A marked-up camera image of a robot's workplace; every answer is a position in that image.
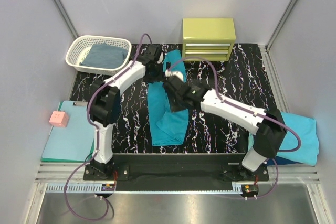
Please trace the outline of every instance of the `blue towel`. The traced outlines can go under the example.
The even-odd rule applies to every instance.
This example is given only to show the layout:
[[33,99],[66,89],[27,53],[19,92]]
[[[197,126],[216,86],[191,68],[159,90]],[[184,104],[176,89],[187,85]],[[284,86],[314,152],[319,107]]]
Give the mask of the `blue towel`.
[[[295,152],[278,152],[278,157],[283,157],[295,162],[300,162],[308,165],[316,165],[317,155],[319,154],[319,140],[316,135],[316,121],[312,118],[307,118],[300,115],[281,113],[285,125],[292,128],[301,138],[302,144]],[[254,143],[253,135],[248,138],[248,149]],[[296,137],[287,132],[284,141],[281,144],[280,150],[293,149],[298,145]]]
[[[164,59],[164,70],[166,70],[165,63],[170,62],[172,65],[180,59],[179,50],[169,52]],[[177,64],[172,71],[180,71],[183,74],[184,82],[186,81],[183,62]],[[148,84],[147,102],[152,145],[183,144],[188,127],[188,110],[171,112],[169,100],[162,84],[161,82]]]
[[126,49],[107,45],[106,43],[95,44],[91,47],[82,66],[94,68],[114,69],[120,67],[128,54]]

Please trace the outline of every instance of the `plastic basket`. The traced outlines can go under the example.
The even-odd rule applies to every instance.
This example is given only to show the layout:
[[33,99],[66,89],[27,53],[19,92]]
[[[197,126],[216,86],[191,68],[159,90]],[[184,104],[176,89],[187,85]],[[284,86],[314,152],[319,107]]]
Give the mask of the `plastic basket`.
[[[93,68],[80,65],[80,63],[85,60],[92,45],[101,43],[121,47],[128,51],[125,61],[120,67],[114,69],[107,69],[107,68]],[[127,65],[127,63],[130,60],[130,54],[131,54],[131,43],[126,39],[84,35],[77,38],[72,43],[65,57],[65,61],[68,65],[73,66],[77,71],[80,72],[106,74],[112,76],[118,73],[121,69],[123,69]]]

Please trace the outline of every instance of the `black marble mat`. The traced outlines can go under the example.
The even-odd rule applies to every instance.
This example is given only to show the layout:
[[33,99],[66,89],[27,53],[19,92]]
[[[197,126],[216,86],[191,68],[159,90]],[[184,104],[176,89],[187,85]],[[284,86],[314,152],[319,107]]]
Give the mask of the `black marble mat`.
[[[131,56],[136,45],[132,46]],[[181,49],[179,44],[162,45],[165,52]],[[229,62],[214,62],[220,92],[242,103],[268,109],[276,106],[257,44],[236,44]],[[185,64],[189,82],[214,86],[211,68],[203,62]],[[77,74],[71,100],[88,101],[94,80],[109,76]],[[151,144],[147,110],[147,85],[138,80],[122,95],[122,114],[114,129],[114,153],[234,153],[247,132],[238,125],[200,111],[189,111],[189,125],[183,145],[154,147]]]

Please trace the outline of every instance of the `blue cloth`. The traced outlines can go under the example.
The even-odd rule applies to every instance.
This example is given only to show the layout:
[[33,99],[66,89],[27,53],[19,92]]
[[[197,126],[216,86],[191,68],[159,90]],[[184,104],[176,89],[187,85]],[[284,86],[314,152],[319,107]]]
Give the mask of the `blue cloth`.
[[127,54],[128,51],[120,47],[106,43],[95,44],[80,65],[94,68],[118,68],[124,63]]
[[[165,64],[170,62],[171,65],[181,59],[179,50],[166,54]],[[180,71],[183,74],[183,80],[186,81],[184,63],[177,64],[172,71]],[[149,127],[152,136],[153,146],[167,146],[183,144],[185,133],[188,127],[188,110],[171,112],[169,100],[162,82],[148,84],[148,115]]]
[[[316,165],[317,155],[319,154],[319,140],[316,135],[316,121],[300,115],[281,113],[285,125],[292,128],[301,138],[302,144],[295,152],[278,152],[278,157],[283,157],[295,162],[308,165]],[[254,138],[250,134],[248,138],[248,149],[253,146]],[[280,150],[293,149],[298,145],[296,137],[287,132]]]

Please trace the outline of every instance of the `stainless steel surface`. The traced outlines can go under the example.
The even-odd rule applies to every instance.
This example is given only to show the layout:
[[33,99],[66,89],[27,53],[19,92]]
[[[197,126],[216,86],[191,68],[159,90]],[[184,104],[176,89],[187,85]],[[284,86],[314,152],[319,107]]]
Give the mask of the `stainless steel surface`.
[[[269,190],[261,185],[261,193]],[[105,211],[99,199],[79,202],[91,194],[69,194],[75,211],[98,218]],[[115,217],[109,212],[99,223],[318,223],[305,185],[279,185],[269,197],[229,199],[216,195],[112,195]],[[63,194],[46,193],[38,223],[89,223],[67,211]]]
[[281,31],[282,27],[284,26],[287,18],[289,17],[289,15],[291,14],[292,10],[294,9],[296,3],[298,0],[290,0],[284,14],[282,15],[277,27],[275,28],[268,44],[266,45],[267,49],[270,50],[275,39],[278,37],[279,32]]

